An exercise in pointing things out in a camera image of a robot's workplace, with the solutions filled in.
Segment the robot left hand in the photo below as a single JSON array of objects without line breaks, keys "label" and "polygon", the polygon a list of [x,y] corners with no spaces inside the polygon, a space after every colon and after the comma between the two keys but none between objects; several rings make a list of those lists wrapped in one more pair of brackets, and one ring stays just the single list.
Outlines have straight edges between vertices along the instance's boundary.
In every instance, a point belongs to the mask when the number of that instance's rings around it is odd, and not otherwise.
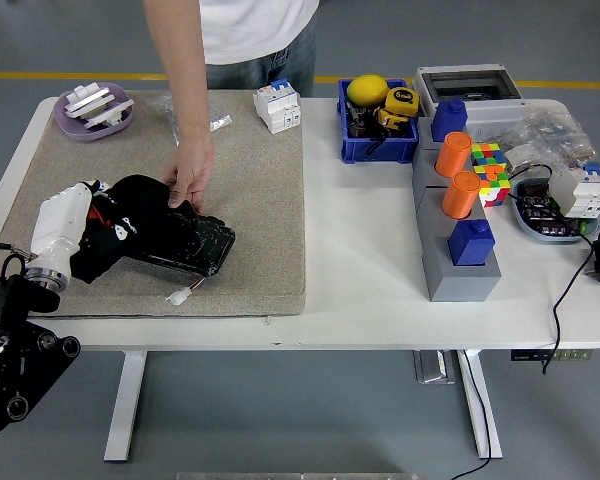
[{"label": "robot left hand", "polygon": [[71,278],[90,283],[123,256],[124,242],[136,233],[107,183],[79,182],[41,204],[26,277],[61,285]]}]

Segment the person's right hand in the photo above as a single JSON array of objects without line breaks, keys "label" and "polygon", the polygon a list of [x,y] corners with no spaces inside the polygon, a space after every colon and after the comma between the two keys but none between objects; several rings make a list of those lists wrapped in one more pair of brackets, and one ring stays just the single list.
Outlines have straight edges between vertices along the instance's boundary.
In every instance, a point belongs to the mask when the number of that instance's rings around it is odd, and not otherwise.
[{"label": "person's right hand", "polygon": [[168,206],[190,203],[198,213],[204,210],[204,194],[214,167],[214,144],[209,135],[181,140],[161,181],[169,188]]}]

